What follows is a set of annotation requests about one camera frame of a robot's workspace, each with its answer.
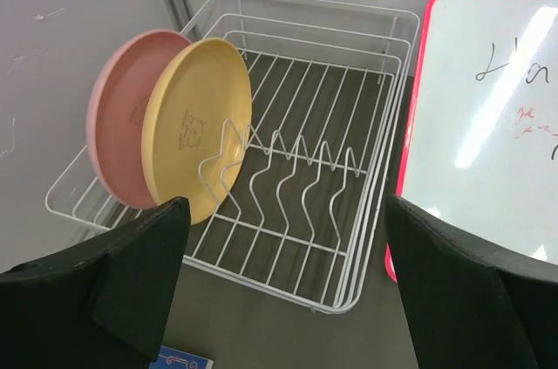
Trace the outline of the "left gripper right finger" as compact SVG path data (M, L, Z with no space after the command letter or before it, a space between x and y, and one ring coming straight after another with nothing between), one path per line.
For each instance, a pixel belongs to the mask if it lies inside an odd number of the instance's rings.
M557 267L389 195L384 226L418 366L555 368Z

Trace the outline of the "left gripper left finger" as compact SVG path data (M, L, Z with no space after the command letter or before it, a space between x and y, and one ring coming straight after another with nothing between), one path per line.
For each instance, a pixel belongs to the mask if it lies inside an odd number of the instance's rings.
M158 358L191 226L175 197L1 275L3 368L148 368Z

